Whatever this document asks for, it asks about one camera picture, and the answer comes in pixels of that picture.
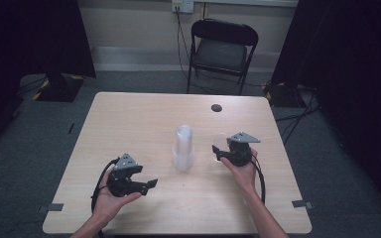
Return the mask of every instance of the light wood table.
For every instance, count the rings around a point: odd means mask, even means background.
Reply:
[[[212,104],[222,106],[213,112]],[[194,163],[173,167],[176,128],[193,129]],[[261,140],[250,144],[266,184],[266,206],[287,233],[312,229],[268,101],[263,97],[100,92],[89,113],[49,211],[46,233],[73,233],[90,216],[90,196],[104,167],[129,153],[141,166],[134,181],[158,179],[147,196],[124,206],[104,228],[107,234],[253,234],[248,207],[211,145],[221,133],[244,131]],[[260,183],[256,179],[258,192]]]

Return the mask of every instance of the black chair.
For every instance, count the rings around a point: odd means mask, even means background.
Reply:
[[[196,38],[200,38],[197,48]],[[196,76],[198,69],[238,76],[240,95],[258,39],[256,31],[244,24],[214,19],[193,23],[187,93],[190,93],[191,69],[194,68]]]

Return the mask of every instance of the carpeted floor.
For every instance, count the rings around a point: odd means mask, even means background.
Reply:
[[[34,101],[42,77],[23,78],[21,86],[37,82],[20,89],[25,100],[0,136],[0,237],[54,237],[43,232],[46,214],[39,210],[53,201],[95,93],[186,92],[181,71],[99,71],[97,78],[84,82],[72,103]],[[271,73],[250,72],[242,94],[263,96],[260,85],[270,78]],[[235,82],[204,75],[194,83],[216,90],[192,87],[190,93],[237,92]],[[303,93],[306,102],[310,96]],[[301,108],[273,108],[276,119],[302,112]],[[293,121],[277,123],[283,139]],[[309,210],[313,231],[292,237],[381,237],[381,195],[343,152],[336,135],[317,111],[300,121],[285,145],[302,196],[315,207]]]

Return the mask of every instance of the person's left hand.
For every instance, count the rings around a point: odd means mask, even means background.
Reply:
[[[114,196],[106,186],[107,180],[112,171],[113,168],[108,170],[101,180],[100,187],[103,188],[98,194],[97,201],[95,202],[94,206],[94,211],[91,215],[91,217],[94,217],[96,220],[100,221],[102,224],[104,224],[104,226],[106,226],[109,221],[111,221],[116,216],[122,206],[141,197],[140,192],[133,192],[122,197]]]

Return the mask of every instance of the wall outlet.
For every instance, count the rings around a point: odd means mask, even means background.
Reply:
[[[172,0],[172,12],[193,13],[193,1]]]

